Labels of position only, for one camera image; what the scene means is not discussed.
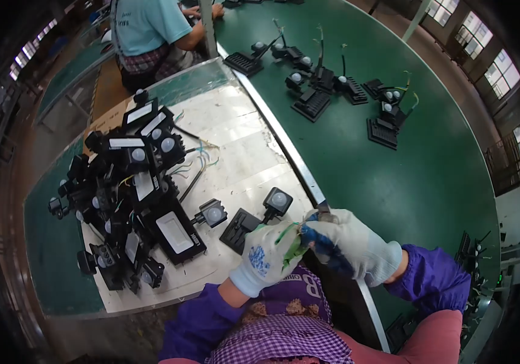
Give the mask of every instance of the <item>white work glove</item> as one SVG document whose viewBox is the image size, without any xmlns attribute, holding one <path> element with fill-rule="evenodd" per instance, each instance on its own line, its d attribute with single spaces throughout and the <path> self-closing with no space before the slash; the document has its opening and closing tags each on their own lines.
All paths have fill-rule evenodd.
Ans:
<svg viewBox="0 0 520 364">
<path fill-rule="evenodd" d="M 318 221 L 311 211 L 300 229 L 302 243 L 308 244 L 320 262 L 353 279 L 364 278 L 375 287 L 391 277 L 401 263 L 401 246 L 385 241 L 351 211 L 331 209 L 338 224 Z"/>
<path fill-rule="evenodd" d="M 277 284 L 292 273 L 307 246 L 300 245 L 300 225 L 280 222 L 260 224 L 246 236 L 242 262 L 230 271 L 234 285 L 248 297 L 258 297 L 260 291 Z"/>
</svg>

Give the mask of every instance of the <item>purple jacket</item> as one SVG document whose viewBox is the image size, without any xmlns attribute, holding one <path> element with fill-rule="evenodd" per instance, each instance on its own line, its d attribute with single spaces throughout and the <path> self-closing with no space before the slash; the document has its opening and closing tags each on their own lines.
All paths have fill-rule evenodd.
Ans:
<svg viewBox="0 0 520 364">
<path fill-rule="evenodd" d="M 411 301 L 423 317 L 440 310 L 463 313 L 470 275 L 441 248 L 429 251 L 409 244 L 402 248 L 409 253 L 408 267 L 401 279 L 385 285 L 387 291 Z M 217 287 L 207 284 L 199 297 L 181 305 L 175 320 L 165 324 L 159 360 L 186 358 L 203 363 L 239 321 L 246 306 L 231 307 Z"/>
</svg>

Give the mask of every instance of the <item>railing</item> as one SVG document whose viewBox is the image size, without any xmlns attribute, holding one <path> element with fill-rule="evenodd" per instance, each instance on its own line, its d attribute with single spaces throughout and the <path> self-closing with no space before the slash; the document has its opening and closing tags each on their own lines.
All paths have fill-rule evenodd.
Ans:
<svg viewBox="0 0 520 364">
<path fill-rule="evenodd" d="M 496 196 L 520 185 L 520 150 L 513 133 L 490 146 L 485 160 Z"/>
</svg>

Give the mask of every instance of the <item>light blue t-shirt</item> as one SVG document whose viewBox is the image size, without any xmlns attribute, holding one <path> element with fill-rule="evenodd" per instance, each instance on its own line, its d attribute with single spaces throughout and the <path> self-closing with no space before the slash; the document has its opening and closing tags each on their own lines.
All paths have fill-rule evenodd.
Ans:
<svg viewBox="0 0 520 364">
<path fill-rule="evenodd" d="M 191 31 L 176 0 L 118 0 L 116 33 L 125 56 L 150 52 Z"/>
</svg>

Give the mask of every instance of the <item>plaid skirt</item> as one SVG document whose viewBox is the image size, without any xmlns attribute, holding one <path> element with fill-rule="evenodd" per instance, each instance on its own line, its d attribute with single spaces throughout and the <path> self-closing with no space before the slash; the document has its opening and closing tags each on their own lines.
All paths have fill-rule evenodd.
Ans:
<svg viewBox="0 0 520 364">
<path fill-rule="evenodd" d="M 155 80 L 159 81 L 183 69 L 203 62 L 203 57 L 195 51 L 183 51 L 174 45 L 164 43 L 161 47 L 147 53 L 136 56 L 123 55 L 122 60 L 121 66 L 123 66 L 130 75 L 151 72 L 157 65 L 160 65 L 155 74 Z"/>
</svg>

